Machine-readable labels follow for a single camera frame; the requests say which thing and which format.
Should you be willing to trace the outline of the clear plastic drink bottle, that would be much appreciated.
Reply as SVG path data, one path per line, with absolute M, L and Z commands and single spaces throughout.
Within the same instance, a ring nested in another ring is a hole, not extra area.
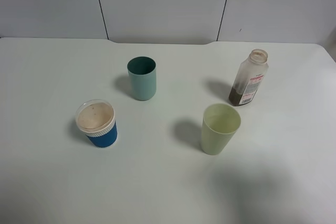
M 262 49 L 254 49 L 240 64 L 234 84 L 229 94 L 233 106 L 251 102 L 268 70 L 268 54 Z

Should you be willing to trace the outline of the teal plastic cup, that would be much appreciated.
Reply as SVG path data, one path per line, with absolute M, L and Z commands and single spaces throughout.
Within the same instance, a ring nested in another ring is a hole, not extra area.
M 156 93 L 156 62 L 145 56 L 135 57 L 128 62 L 127 70 L 134 98 L 151 99 Z

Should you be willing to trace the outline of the light green plastic cup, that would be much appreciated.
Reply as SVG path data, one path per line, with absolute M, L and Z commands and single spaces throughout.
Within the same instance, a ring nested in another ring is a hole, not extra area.
M 241 125 L 239 113 L 227 104 L 212 104 L 203 114 L 201 148 L 208 155 L 218 155 Z

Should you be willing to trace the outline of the blue cup with white rim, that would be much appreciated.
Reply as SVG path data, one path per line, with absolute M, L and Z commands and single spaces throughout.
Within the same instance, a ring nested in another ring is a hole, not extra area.
M 105 100 L 95 99 L 82 104 L 76 111 L 75 121 L 77 128 L 96 147 L 109 147 L 118 138 L 115 110 Z

